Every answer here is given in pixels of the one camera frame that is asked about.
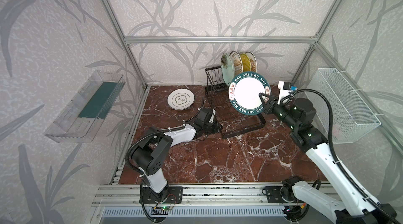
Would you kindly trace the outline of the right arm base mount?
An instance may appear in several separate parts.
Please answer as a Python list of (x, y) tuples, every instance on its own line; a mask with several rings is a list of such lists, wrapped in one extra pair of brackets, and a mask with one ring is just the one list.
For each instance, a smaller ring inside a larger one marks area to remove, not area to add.
[(296, 198), (292, 189), (284, 186), (266, 186), (261, 190), (268, 203), (294, 203)]

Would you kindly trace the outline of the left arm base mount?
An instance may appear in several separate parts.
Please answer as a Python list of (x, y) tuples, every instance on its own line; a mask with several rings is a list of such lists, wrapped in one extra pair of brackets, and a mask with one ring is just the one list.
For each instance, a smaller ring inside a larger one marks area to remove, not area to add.
[(169, 203), (180, 204), (183, 197), (183, 187), (167, 186), (160, 193), (156, 193), (150, 187), (142, 187), (141, 200), (145, 204)]

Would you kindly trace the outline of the large white orange sunburst plate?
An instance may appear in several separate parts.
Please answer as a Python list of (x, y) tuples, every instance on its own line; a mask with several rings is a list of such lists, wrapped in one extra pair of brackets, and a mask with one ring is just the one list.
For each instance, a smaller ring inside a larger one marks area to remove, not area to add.
[(236, 51), (232, 51), (230, 53), (230, 57), (232, 58), (234, 63), (235, 75), (241, 74), (243, 72), (243, 64), (239, 53), (237, 53)]

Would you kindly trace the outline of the white plate grey flower outline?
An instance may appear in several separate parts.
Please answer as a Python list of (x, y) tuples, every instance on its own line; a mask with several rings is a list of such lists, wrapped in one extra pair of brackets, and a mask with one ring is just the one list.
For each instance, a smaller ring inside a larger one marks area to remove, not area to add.
[(195, 95), (188, 89), (176, 89), (167, 98), (167, 103), (174, 110), (186, 110), (195, 101)]

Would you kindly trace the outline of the yellow green woven plate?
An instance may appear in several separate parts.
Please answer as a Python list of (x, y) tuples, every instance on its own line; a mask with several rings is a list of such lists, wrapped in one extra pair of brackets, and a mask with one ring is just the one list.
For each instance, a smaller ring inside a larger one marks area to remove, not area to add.
[(245, 53), (240, 54), (241, 62), (242, 62), (242, 71), (250, 72), (251, 71), (251, 61), (248, 55)]

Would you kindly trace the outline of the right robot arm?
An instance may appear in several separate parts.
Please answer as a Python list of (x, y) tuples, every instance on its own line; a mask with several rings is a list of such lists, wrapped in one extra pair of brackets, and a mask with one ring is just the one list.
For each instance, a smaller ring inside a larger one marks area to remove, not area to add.
[(291, 106), (285, 105), (297, 94), (296, 91), (279, 99), (260, 93), (259, 99), (264, 113), (275, 115), (291, 129), (290, 136), (296, 146), (321, 170), (340, 200), (329, 197), (297, 177), (285, 181), (293, 196), (335, 224), (398, 223), (393, 207), (382, 204), (369, 193), (338, 158), (333, 145), (333, 111), (329, 101), (316, 90), (302, 89), (300, 92), (316, 94), (325, 102), (329, 115), (327, 136), (312, 125), (317, 111), (309, 99), (296, 98)]

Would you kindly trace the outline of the small white orange sunburst plate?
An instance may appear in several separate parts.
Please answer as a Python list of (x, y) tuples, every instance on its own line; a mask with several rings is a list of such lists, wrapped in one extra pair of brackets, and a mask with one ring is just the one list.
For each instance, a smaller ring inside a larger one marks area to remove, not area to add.
[(255, 55), (252, 52), (245, 52), (245, 54), (248, 56), (250, 60), (250, 69), (251, 69), (250, 71), (256, 73), (258, 70), (258, 66)]

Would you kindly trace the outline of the mint green flower plate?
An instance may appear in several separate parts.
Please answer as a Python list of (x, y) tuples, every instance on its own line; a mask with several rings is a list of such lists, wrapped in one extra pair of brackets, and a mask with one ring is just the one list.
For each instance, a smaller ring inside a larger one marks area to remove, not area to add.
[(232, 58), (227, 53), (223, 53), (221, 57), (221, 71), (225, 84), (229, 86), (235, 76), (235, 67)]

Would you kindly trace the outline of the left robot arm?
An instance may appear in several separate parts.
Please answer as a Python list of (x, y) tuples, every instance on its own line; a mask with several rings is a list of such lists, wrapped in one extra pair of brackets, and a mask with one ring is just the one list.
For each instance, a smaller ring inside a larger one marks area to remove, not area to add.
[(160, 204), (170, 197), (179, 201), (178, 194), (171, 194), (163, 174), (163, 165), (171, 147), (216, 134), (221, 129), (216, 110), (204, 106), (180, 126), (165, 129), (150, 127), (125, 154), (125, 165), (141, 178), (140, 204)]

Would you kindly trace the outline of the white plate green lettered rim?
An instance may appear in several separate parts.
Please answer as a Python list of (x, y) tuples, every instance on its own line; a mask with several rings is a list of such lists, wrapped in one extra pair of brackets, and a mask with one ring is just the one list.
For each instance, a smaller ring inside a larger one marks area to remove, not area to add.
[(255, 72), (244, 72), (235, 76), (228, 89), (231, 105), (237, 112), (247, 116), (262, 113), (260, 93), (272, 95), (269, 83)]

